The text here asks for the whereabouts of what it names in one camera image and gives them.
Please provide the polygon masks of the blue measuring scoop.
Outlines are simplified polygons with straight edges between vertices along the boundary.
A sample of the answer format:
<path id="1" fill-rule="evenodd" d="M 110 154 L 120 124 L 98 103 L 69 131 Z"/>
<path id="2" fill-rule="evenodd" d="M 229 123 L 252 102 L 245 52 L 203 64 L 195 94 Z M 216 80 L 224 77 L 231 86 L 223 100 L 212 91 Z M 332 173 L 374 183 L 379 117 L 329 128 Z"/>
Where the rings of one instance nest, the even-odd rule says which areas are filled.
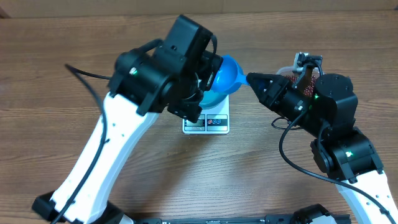
<path id="1" fill-rule="evenodd" d="M 249 85 L 240 65 L 229 55 L 222 56 L 223 62 L 218 70 L 211 90 L 216 93 L 230 95 L 235 93 L 241 85 Z"/>

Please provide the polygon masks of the white digital kitchen scale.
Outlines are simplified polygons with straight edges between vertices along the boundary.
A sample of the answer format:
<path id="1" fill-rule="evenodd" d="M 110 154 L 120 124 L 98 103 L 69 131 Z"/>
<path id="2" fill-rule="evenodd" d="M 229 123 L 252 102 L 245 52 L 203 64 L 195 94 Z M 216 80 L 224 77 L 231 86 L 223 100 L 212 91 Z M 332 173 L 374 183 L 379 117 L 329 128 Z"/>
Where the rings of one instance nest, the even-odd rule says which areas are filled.
<path id="1" fill-rule="evenodd" d="M 203 110 L 196 123 L 183 119 L 182 131 L 184 134 L 228 134 L 229 96 L 214 108 Z"/>

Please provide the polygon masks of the black mounting rail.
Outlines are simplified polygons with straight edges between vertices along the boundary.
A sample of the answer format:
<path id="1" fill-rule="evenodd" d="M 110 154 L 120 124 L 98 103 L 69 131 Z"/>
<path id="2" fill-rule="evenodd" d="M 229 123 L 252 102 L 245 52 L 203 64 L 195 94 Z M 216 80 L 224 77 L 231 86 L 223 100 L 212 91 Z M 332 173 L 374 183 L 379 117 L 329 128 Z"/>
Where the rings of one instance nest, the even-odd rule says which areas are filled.
<path id="1" fill-rule="evenodd" d="M 264 217 L 239 218 L 187 218 L 187 219 L 160 219 L 140 218 L 132 221 L 133 224 L 352 224 L 349 214 L 335 215 L 322 205 L 310 205 L 292 214 L 268 214 Z"/>

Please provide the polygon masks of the clear plastic container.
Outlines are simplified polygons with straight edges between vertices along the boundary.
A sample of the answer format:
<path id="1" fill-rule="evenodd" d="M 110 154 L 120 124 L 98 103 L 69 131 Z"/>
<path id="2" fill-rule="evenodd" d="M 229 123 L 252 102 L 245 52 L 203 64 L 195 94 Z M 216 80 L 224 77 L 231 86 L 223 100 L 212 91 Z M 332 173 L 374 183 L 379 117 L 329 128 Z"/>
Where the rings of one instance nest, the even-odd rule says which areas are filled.
<path id="1" fill-rule="evenodd" d="M 280 68 L 277 72 L 276 72 L 276 74 L 277 75 L 282 75 L 282 76 L 294 76 L 295 75 L 295 73 L 293 72 L 293 66 L 286 66 L 286 67 L 282 67 L 282 68 Z M 319 70 L 318 70 L 318 68 L 314 68 L 313 69 L 313 72 L 312 72 L 312 75 L 314 76 L 314 77 L 319 77 Z"/>

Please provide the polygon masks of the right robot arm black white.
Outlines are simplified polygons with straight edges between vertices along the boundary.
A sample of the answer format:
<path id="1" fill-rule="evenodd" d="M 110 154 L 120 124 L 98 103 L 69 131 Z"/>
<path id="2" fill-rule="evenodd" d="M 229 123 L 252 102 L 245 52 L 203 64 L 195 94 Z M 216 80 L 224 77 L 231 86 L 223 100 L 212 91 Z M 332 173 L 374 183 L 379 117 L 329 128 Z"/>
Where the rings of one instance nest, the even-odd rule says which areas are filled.
<path id="1" fill-rule="evenodd" d="M 290 121 L 279 140 L 283 160 L 294 169 L 335 184 L 358 223 L 397 223 L 397 207 L 384 166 L 372 142 L 354 125 L 358 97 L 349 77 L 320 75 L 311 96 L 282 75 L 249 73 L 259 102 Z M 314 136 L 310 147 L 321 174 L 294 164 L 284 153 L 293 126 Z"/>

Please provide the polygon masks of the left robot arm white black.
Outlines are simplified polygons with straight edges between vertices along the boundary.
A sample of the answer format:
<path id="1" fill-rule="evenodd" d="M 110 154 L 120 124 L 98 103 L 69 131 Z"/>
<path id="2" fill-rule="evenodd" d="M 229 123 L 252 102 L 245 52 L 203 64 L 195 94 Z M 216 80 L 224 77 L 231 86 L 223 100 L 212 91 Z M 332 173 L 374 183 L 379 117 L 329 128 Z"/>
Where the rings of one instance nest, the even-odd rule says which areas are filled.
<path id="1" fill-rule="evenodd" d="M 178 16 L 165 39 L 122 53 L 109 91 L 96 103 L 101 116 L 63 184 L 38 196 L 32 209 L 50 223 L 131 223 L 110 203 L 113 185 L 134 146 L 161 112 L 196 122 L 200 102 L 223 59 L 209 44 L 216 36 Z"/>

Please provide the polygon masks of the blue metal bowl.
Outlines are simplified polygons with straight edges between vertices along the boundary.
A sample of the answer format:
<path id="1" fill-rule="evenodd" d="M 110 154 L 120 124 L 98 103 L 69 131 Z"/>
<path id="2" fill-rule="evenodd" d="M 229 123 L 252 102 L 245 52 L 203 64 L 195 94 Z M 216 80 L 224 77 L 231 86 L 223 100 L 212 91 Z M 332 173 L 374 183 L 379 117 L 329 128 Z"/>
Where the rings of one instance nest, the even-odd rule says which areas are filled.
<path id="1" fill-rule="evenodd" d="M 214 91 L 204 92 L 203 99 L 199 102 L 199 106 L 203 110 L 222 109 L 226 103 L 228 96 Z"/>

